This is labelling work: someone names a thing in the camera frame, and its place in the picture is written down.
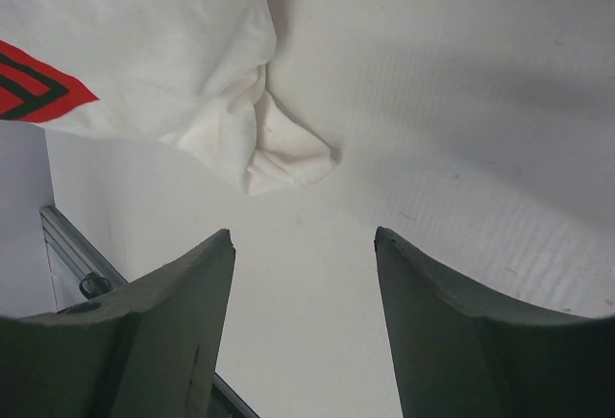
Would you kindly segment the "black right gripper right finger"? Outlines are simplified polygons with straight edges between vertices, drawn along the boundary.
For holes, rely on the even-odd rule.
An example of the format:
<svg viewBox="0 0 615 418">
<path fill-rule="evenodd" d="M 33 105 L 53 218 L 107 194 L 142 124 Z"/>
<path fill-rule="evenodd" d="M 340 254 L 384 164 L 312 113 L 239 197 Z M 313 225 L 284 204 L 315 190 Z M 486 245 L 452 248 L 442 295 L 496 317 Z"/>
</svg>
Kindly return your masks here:
<svg viewBox="0 0 615 418">
<path fill-rule="evenodd" d="M 378 228 L 381 301 L 406 417 L 610 417 L 614 320 L 509 297 Z"/>
</svg>

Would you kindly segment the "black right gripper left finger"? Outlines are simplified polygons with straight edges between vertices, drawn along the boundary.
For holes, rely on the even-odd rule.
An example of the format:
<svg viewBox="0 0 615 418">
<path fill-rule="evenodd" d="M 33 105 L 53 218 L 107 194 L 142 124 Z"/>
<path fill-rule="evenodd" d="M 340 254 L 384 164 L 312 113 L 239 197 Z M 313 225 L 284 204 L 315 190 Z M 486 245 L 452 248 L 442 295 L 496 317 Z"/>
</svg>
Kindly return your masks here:
<svg viewBox="0 0 615 418">
<path fill-rule="evenodd" d="M 204 417 L 234 274 L 222 230 L 57 313 L 1 321 L 5 417 Z"/>
</svg>

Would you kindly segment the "white t shirt red print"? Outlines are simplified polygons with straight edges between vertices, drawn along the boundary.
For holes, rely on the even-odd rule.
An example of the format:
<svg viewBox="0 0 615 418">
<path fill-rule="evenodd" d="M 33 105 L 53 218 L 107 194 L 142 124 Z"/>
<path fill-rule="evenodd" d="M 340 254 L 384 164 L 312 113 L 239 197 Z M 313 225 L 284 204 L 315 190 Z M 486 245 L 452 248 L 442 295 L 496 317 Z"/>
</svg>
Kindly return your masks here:
<svg viewBox="0 0 615 418">
<path fill-rule="evenodd" d="M 1 116 L 156 141 L 248 195 L 314 184 L 332 151 L 266 90 L 275 48 L 266 0 L 1 0 Z"/>
</svg>

